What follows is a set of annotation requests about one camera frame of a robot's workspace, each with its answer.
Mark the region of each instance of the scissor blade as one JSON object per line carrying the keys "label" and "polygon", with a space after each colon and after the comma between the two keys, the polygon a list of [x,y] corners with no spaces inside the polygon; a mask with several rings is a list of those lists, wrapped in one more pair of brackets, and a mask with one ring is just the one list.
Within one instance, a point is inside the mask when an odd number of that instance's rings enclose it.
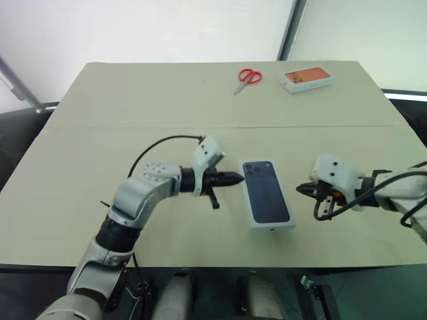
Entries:
{"label": "scissor blade", "polygon": [[244,87],[245,87],[245,85],[246,85],[246,83],[244,83],[244,82],[241,82],[240,84],[239,84],[239,87],[236,89],[236,91],[234,91],[234,94],[233,95],[237,95]]}

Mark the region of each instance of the red scissors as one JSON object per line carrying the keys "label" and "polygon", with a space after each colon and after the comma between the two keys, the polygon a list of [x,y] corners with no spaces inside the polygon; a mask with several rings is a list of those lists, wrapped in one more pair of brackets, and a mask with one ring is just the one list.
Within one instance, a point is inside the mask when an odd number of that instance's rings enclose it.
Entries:
{"label": "red scissors", "polygon": [[233,95],[237,95],[246,85],[253,85],[257,82],[260,82],[261,79],[262,73],[252,69],[243,69],[239,73],[239,87],[236,89],[236,91],[234,91]]}

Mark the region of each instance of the table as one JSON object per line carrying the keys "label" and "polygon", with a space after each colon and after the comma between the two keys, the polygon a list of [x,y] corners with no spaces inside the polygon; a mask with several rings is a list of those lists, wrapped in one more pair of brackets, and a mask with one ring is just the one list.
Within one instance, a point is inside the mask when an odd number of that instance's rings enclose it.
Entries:
{"label": "table", "polygon": [[[321,65],[330,87],[290,95],[283,70]],[[238,71],[264,74],[239,95]],[[312,217],[295,188],[316,155],[331,152],[360,170],[401,170],[426,150],[357,62],[198,64],[90,63],[75,80],[0,194],[0,263],[74,266],[97,233],[133,160],[173,134],[212,135],[227,153],[221,170],[273,159],[297,227],[249,230],[242,187],[217,188],[221,204],[180,195],[161,202],[139,238],[142,266],[369,267],[423,263],[427,249],[399,213],[367,209],[332,222]],[[165,142],[145,163],[191,164],[194,141]],[[136,169],[141,172],[142,165]]]}

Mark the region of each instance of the scissor handle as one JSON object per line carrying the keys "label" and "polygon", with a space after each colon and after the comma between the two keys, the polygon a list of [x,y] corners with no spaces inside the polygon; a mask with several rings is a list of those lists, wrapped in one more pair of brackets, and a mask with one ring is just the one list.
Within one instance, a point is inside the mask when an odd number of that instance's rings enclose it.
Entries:
{"label": "scissor handle", "polygon": [[243,69],[239,73],[239,80],[241,82],[246,82],[248,85],[260,82],[262,79],[262,74],[258,71],[252,69]]}

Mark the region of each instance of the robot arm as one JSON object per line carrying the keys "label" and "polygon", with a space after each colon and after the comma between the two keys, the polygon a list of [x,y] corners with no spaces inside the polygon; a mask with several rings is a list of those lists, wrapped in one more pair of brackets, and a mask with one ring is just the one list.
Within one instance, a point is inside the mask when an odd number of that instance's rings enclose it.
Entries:
{"label": "robot arm", "polygon": [[[413,228],[427,244],[427,171],[415,167],[400,173],[375,170],[366,177],[350,163],[325,153],[316,159],[310,179],[311,183],[303,183],[297,191],[316,199],[317,220],[332,220],[348,209],[381,207],[401,212],[401,224]],[[342,207],[334,210],[335,204]]]}
{"label": "robot arm", "polygon": [[155,206],[180,192],[191,192],[207,195],[217,209],[220,205],[212,187],[235,185],[244,179],[238,173],[216,171],[224,155],[216,141],[207,137],[195,150],[192,168],[157,163],[146,166],[142,175],[128,178],[75,268],[67,295],[37,319],[98,320],[104,311],[114,309],[125,285],[125,266]]}

